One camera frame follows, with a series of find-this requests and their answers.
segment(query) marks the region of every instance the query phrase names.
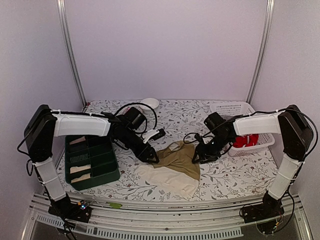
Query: brown cloth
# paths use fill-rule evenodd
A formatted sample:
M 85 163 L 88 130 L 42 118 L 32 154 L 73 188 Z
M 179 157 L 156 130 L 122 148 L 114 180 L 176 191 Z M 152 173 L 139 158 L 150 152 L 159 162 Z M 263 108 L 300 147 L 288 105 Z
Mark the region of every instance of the brown cloth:
M 183 141 L 171 143 L 165 149 L 157 151 L 159 163 L 153 164 L 153 167 L 167 167 L 180 173 L 184 173 L 189 177 L 200 180 L 199 164 L 193 164 L 192 158 L 195 154 L 195 146 L 193 144 L 185 144 Z

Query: white wall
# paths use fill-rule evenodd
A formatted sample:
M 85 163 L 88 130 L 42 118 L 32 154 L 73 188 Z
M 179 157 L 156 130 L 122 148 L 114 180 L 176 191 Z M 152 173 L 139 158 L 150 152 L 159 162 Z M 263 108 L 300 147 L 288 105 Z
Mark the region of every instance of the white wall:
M 91 100 L 245 100 L 266 0 L 68 0 Z
M 40 104 L 81 110 L 63 42 L 56 1 L 2 1 L 0 7 L 0 239 L 21 237 L 39 187 L 16 147 Z M 54 153 L 62 149 L 62 139 Z
M 271 32 L 253 107 L 274 110 L 296 104 L 320 129 L 320 1 L 275 1 Z M 277 137 L 272 154 L 279 163 Z M 314 239 L 320 239 L 320 147 L 307 159 L 298 191 Z

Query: white laundry basket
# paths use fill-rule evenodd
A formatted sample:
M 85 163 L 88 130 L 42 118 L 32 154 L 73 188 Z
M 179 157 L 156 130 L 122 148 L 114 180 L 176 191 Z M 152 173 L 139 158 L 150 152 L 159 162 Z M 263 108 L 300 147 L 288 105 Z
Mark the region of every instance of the white laundry basket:
M 252 106 L 243 101 L 230 101 L 230 102 L 220 102 L 210 105 L 210 110 L 212 113 L 217 112 L 222 117 L 224 116 L 236 116 L 236 115 L 248 115 L 253 114 L 255 110 Z M 245 146 L 245 147 L 231 147 L 228 151 L 229 156 L 237 157 L 249 154 L 258 153 L 268 146 L 275 143 L 275 138 L 271 133 L 259 134 L 258 143 L 255 146 Z

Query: floral pattern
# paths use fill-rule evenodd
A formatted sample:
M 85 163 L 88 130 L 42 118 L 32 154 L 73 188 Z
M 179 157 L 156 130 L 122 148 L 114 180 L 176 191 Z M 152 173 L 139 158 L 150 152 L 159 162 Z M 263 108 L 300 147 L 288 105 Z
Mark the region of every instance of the floral pattern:
M 119 107 L 130 102 L 133 101 L 92 101 L 87 104 L 85 111 L 114 113 Z M 203 122 L 210 114 L 210 104 L 216 102 L 213 100 L 160 100 L 156 111 L 157 128 L 164 128 L 166 135 L 157 141 L 151 141 L 150 144 L 157 151 L 175 141 L 182 140 L 187 133 L 204 134 L 208 129 Z M 150 129 L 155 120 L 152 114 L 147 114 L 146 117 L 148 129 Z M 121 175 L 118 181 L 79 192 L 65 181 L 63 157 L 57 172 L 64 189 L 73 193 L 109 199 L 157 202 L 212 201 L 262 194 L 277 174 L 277 166 L 267 148 L 246 156 L 230 157 L 226 154 L 215 162 L 200 165 L 199 187 L 193 197 L 186 198 L 142 179 L 135 174 L 135 169 L 138 165 L 145 163 L 136 159 L 130 150 L 121 149 L 116 145 L 114 149 Z

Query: robotic arm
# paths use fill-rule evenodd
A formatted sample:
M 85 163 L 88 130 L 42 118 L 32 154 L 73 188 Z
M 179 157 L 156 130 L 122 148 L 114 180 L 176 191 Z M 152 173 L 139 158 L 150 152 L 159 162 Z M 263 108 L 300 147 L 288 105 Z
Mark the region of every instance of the robotic arm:
M 52 159 L 54 137 L 67 135 L 109 136 L 117 143 L 131 149 L 134 155 L 144 163 L 158 163 L 156 151 L 148 140 L 157 140 L 165 135 L 163 129 L 150 130 L 137 136 L 137 130 L 146 117 L 136 108 L 131 107 L 125 114 L 91 114 L 81 112 L 62 112 L 51 110 L 48 105 L 41 105 L 24 130 L 28 156 L 30 157 L 40 183 L 45 187 L 50 200 L 49 213 L 62 219 L 88 222 L 91 209 L 86 204 L 71 203 L 58 178 Z
M 235 142 L 236 136 L 249 134 L 281 134 L 284 150 L 278 173 L 265 193 L 262 204 L 243 207 L 241 215 L 246 223 L 255 222 L 283 214 L 281 199 L 297 175 L 305 160 L 307 150 L 313 140 L 314 132 L 296 105 L 285 110 L 257 116 L 236 116 L 224 120 L 217 112 L 210 114 L 204 121 L 212 140 L 204 143 L 203 137 L 195 135 L 199 141 L 195 148 L 193 162 L 205 163 L 217 160 L 223 147 Z

